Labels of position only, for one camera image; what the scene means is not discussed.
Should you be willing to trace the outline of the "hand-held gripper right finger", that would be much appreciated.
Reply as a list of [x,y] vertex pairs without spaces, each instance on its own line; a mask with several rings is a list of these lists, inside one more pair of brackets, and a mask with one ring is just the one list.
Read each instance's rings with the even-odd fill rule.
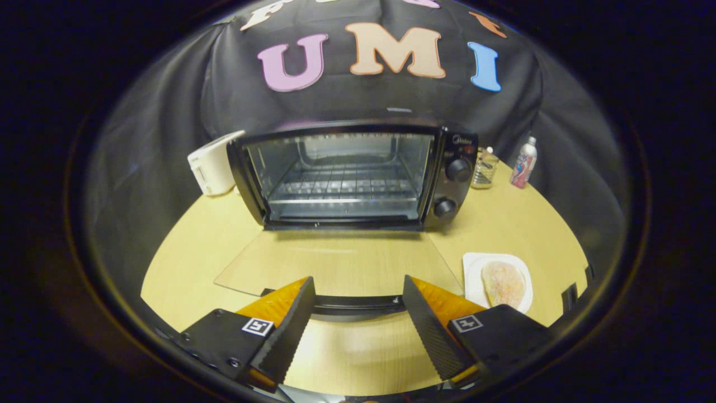
[[411,275],[402,301],[433,367],[453,387],[509,378],[553,341],[547,327],[508,304],[483,308]]

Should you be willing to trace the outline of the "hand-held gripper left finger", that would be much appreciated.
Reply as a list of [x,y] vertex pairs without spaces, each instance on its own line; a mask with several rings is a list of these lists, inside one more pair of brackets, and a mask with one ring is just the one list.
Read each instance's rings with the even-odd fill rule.
[[172,342],[233,382],[275,392],[284,383],[314,305],[314,278],[304,277],[236,312],[214,309]]

